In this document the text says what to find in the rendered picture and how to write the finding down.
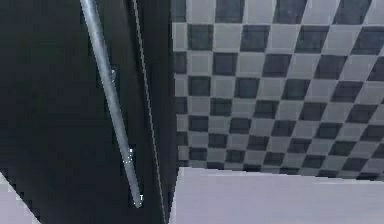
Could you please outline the black fridge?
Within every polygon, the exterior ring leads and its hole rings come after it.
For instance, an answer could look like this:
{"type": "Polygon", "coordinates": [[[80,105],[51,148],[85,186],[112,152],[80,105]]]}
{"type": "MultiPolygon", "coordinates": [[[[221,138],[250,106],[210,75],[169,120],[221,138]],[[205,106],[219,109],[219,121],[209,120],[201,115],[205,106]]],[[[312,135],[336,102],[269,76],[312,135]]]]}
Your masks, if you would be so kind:
{"type": "Polygon", "coordinates": [[[92,0],[141,206],[80,0],[0,0],[0,173],[39,224],[168,224],[176,182],[171,0],[92,0]]]}

